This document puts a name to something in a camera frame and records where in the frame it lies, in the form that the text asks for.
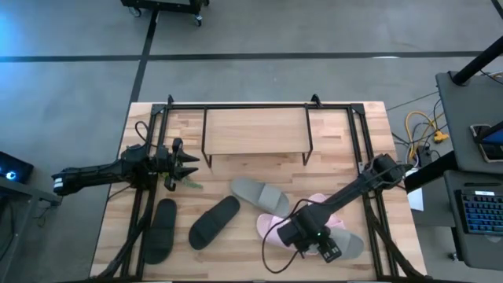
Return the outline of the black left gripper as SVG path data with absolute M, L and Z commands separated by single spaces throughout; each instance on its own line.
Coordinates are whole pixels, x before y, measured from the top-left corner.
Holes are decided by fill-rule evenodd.
M 171 153 L 164 144 L 158 145 L 156 150 L 157 170 L 160 174 L 164 175 L 164 187 L 171 192 L 174 192 L 176 189 L 176 181 L 198 170 L 197 167 L 182 167 L 182 163 L 200 161 L 198 157 L 181 152 L 182 146 L 182 139 L 176 138 L 173 140 Z

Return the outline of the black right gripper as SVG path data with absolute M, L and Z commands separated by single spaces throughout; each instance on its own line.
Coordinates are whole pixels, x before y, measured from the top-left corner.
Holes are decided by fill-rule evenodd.
M 325 225 L 328 219 L 327 210 L 299 210 L 277 233 L 286 246 L 295 245 L 302 256 L 314 246 L 323 260 L 330 263 L 342 252 L 335 240 L 329 237 L 329 228 Z

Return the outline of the grey slide sandal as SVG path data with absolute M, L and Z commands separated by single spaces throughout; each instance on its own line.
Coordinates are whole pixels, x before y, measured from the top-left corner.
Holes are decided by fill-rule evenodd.
M 290 212 L 290 202 L 279 188 L 250 178 L 235 178 L 230 183 L 232 193 L 253 206 L 278 217 Z
M 329 228 L 329 238 L 335 241 L 341 251 L 341 256 L 336 260 L 356 259 L 363 253 L 364 241 L 355 233 L 331 227 Z

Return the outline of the black slide sandal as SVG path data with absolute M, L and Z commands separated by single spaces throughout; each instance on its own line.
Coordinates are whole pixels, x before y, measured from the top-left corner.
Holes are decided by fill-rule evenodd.
M 227 196 L 202 214 L 191 226 L 189 244 L 195 250 L 206 248 L 240 210 L 240 202 Z
M 165 198 L 157 204 L 152 225 L 145 235 L 145 263 L 162 263 L 171 254 L 176 216 L 177 204 L 174 200 Z

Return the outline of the wooden shelf with black legs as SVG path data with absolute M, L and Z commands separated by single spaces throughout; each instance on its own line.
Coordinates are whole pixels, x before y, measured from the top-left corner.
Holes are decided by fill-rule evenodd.
M 306 165 L 313 150 L 308 104 L 204 109 L 201 153 L 209 167 L 213 156 L 293 153 Z

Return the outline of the green potted succulent plant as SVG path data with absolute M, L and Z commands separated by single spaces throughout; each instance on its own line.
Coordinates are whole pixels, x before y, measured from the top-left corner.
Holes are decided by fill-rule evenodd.
M 184 187 L 192 188 L 192 189 L 203 189 L 203 187 L 204 187 L 200 183 L 193 181 L 189 176 L 186 176 L 184 178 L 176 180 L 175 184 L 177 186 L 180 185 L 180 186 L 184 186 Z

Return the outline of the white paper sheet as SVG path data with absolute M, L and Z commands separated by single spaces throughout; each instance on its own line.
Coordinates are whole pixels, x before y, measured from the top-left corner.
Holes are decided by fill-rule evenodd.
M 407 193 L 407 198 L 409 201 L 409 207 L 414 211 L 424 210 L 424 198 L 422 188 L 415 189 L 412 192 Z

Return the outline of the long black beam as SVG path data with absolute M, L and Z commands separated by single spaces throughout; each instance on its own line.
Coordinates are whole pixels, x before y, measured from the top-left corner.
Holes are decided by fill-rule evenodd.
M 448 170 L 503 175 L 503 162 L 487 163 L 474 142 L 470 126 L 474 122 L 448 122 L 453 150 L 405 179 L 409 191 L 417 189 Z

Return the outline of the backlit black keyboard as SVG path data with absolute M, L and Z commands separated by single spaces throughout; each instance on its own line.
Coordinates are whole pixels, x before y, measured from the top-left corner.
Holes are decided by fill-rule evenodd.
M 503 237 L 503 191 L 458 190 L 455 197 L 466 233 Z

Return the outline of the black wheeled cart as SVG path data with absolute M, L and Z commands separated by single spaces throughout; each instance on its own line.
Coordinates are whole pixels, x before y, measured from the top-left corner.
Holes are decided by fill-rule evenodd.
M 140 17 L 143 9 L 152 11 L 168 11 L 172 13 L 186 13 L 193 15 L 195 25 L 202 26 L 203 17 L 200 15 L 203 6 L 208 7 L 210 0 L 187 0 L 188 3 L 181 3 L 181 0 L 120 0 L 123 6 L 127 7 L 130 14 Z

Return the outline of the grey metal stand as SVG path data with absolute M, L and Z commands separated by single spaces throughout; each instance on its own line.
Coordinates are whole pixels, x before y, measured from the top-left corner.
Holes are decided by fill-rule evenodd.
M 39 202 L 45 201 L 49 207 L 56 207 L 62 198 L 0 177 L 1 197 L 5 205 L 0 205 L 0 228 L 5 228 L 6 232 L 0 232 L 0 283 L 6 283 L 28 235 L 28 227 L 35 219 Z

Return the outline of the black box with blue light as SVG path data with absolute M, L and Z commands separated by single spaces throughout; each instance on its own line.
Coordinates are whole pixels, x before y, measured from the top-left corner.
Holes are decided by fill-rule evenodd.
M 0 177 L 27 184 L 34 166 L 0 151 Z

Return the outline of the grey desk with pole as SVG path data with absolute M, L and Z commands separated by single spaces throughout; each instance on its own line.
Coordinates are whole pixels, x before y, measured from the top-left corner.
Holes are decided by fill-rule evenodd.
M 448 73 L 435 76 L 446 116 L 453 154 L 461 171 L 503 175 L 503 161 L 488 163 L 474 142 L 470 126 L 503 121 L 503 86 L 486 76 L 473 76 L 465 86 Z

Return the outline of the thick black pole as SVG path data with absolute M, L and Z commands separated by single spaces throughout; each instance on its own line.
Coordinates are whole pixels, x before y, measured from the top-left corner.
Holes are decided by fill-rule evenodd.
M 490 62 L 503 53 L 503 35 L 492 43 L 487 49 L 479 54 L 475 59 L 464 66 L 455 74 L 449 72 L 452 82 L 458 86 L 463 86 L 477 72 L 481 71 Z

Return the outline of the tablet with pale frame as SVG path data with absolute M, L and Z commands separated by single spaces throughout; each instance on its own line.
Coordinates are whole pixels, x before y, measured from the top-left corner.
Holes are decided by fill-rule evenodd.
M 473 140 L 487 163 L 503 162 L 503 121 L 496 125 L 471 125 Z

